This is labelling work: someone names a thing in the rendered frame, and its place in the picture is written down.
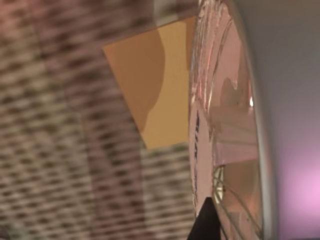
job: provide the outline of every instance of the checkered tablecloth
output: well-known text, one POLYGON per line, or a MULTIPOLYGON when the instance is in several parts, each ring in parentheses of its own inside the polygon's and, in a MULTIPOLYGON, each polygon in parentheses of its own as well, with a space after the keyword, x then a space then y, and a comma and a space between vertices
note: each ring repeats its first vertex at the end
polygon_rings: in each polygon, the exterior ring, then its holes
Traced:
POLYGON ((198 4, 166 2, 156 15, 151 0, 0 2, 0 225, 12 239, 186 239, 187 145, 145 150, 101 49, 198 4))

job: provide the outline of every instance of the transparent plastic packaging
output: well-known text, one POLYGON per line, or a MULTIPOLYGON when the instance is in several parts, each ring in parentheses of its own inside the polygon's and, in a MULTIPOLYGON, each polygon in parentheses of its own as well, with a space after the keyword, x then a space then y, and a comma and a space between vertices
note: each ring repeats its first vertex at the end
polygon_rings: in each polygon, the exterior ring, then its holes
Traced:
POLYGON ((259 152, 246 54, 221 1, 202 1, 195 32, 189 105, 194 205, 197 211, 210 188, 223 239, 260 239, 259 152))

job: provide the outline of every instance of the woven fabric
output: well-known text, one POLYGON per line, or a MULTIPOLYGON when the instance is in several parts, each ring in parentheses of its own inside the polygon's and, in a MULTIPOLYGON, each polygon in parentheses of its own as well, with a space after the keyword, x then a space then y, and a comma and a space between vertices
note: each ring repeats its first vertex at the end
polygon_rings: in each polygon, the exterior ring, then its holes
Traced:
POLYGON ((0 3, 0 225, 13 240, 183 240, 186 144, 148 151, 102 46, 195 13, 176 0, 0 3))

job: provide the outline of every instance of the plaid cloth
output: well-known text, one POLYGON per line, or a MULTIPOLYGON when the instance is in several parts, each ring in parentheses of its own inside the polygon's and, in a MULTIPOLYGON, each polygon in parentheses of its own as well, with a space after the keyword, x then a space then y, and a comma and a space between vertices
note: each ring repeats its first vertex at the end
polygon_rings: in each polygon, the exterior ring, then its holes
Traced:
POLYGON ((187 145, 144 148, 101 48, 197 6, 1 1, 0 225, 12 239, 186 239, 187 145))

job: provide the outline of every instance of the white label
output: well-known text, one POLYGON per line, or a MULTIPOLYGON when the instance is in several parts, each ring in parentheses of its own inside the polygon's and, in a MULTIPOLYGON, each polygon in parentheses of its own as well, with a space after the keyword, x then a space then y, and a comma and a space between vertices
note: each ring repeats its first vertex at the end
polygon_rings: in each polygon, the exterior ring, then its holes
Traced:
POLYGON ((209 126, 202 106, 191 106, 189 125, 189 156, 193 185, 193 204, 198 215, 205 199, 212 197, 212 144, 209 126))

